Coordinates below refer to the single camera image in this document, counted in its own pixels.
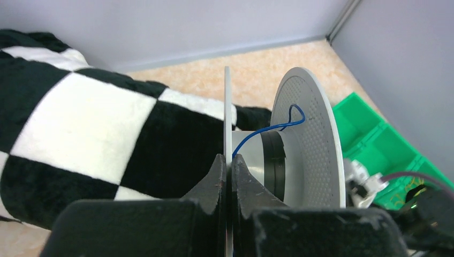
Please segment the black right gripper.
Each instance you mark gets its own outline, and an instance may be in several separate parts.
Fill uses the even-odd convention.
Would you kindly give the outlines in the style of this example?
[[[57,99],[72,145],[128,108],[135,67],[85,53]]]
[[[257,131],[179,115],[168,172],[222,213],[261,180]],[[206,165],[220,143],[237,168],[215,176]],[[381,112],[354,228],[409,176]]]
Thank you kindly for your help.
[[[453,256],[453,195],[419,185],[398,210],[388,210],[408,249],[423,256]]]

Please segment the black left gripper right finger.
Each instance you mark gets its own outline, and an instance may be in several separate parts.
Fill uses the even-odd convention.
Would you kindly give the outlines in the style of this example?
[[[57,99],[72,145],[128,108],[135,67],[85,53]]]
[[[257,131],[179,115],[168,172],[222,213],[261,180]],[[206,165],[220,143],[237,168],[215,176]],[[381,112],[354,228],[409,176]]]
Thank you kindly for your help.
[[[234,256],[407,256],[397,224],[383,210],[291,208],[231,164]]]

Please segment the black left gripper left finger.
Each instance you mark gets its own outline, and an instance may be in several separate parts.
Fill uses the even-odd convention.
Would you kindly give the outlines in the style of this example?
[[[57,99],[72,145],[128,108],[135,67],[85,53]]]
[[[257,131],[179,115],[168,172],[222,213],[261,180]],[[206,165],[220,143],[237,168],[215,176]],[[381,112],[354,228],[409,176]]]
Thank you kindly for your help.
[[[56,220],[42,256],[224,256],[226,161],[217,155],[186,195],[80,200]]]

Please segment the grey plastic cable spool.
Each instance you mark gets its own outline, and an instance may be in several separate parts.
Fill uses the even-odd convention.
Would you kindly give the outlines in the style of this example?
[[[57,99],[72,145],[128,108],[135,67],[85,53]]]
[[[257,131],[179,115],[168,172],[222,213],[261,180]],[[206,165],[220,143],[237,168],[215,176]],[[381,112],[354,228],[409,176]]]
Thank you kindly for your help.
[[[234,131],[224,113],[227,202],[232,201],[231,164],[241,155],[271,194],[293,208],[344,208],[345,176],[338,129],[315,75],[294,67],[281,80],[270,127]]]

